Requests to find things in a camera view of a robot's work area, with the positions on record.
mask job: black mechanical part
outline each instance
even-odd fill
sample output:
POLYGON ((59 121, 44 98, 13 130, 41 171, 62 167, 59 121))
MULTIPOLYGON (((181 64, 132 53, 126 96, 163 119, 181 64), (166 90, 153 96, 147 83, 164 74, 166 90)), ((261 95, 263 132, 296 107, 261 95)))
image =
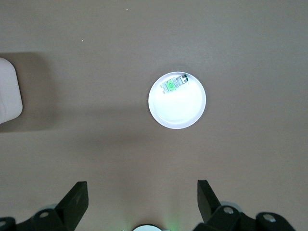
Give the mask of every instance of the black mechanical part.
POLYGON ((43 209, 20 224, 0 218, 0 231, 74 231, 88 205, 87 182, 77 182, 55 209, 43 209))
POLYGON ((193 231, 295 231, 278 214, 262 212, 252 219, 232 206, 222 206, 207 180, 198 181, 198 207, 204 223, 193 231))

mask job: white box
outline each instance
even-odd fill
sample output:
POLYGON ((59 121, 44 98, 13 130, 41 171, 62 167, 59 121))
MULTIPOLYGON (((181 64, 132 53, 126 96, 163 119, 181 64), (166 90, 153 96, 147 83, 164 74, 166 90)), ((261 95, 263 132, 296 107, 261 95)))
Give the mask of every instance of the white box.
POLYGON ((15 119, 22 110, 15 68, 9 61, 0 58, 0 124, 15 119))

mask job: white round dish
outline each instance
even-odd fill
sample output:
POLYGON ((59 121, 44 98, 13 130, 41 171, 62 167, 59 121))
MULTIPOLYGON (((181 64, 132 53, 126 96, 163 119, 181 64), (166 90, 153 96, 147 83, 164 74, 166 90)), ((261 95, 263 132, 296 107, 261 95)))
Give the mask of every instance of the white round dish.
POLYGON ((133 231, 162 231, 154 225, 141 225, 135 228, 133 231))
POLYGON ((161 76, 149 93, 149 109, 154 119, 161 125, 181 129, 194 124, 202 115, 206 105, 206 94, 202 84, 191 74, 171 72, 161 76), (188 82, 175 91, 164 93, 161 84, 187 75, 188 82))

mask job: metal bolt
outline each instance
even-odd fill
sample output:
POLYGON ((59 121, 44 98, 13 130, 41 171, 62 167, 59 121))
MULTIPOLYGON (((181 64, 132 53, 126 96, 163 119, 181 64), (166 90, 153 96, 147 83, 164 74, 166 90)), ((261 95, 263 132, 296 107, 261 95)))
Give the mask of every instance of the metal bolt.
POLYGON ((223 211, 225 211, 225 213, 228 213, 228 214, 233 214, 234 213, 233 209, 230 208, 230 207, 224 207, 223 211))
POLYGON ((48 215, 49 215, 49 212, 43 212, 39 215, 39 218, 45 218, 48 215))
POLYGON ((264 217, 265 220, 267 220, 269 222, 272 222, 272 223, 276 222, 275 217, 273 217, 271 214, 264 214, 263 217, 264 217))
POLYGON ((6 225, 6 221, 0 221, 0 227, 5 226, 6 225))

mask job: white plastic part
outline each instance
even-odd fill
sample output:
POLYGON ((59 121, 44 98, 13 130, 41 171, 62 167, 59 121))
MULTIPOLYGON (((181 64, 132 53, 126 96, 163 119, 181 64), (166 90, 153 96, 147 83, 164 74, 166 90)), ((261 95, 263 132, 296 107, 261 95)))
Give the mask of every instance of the white plastic part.
POLYGON ((9 61, 0 58, 0 124, 15 119, 22 110, 15 68, 9 61))
POLYGON ((135 228, 133 231, 162 231, 154 225, 141 225, 135 228))
POLYGON ((202 115, 206 104, 205 90, 192 75, 185 72, 171 72, 160 77, 149 94, 149 109, 161 125, 181 129, 194 124, 202 115), (161 84, 186 74, 188 82, 173 92, 164 93, 161 84))

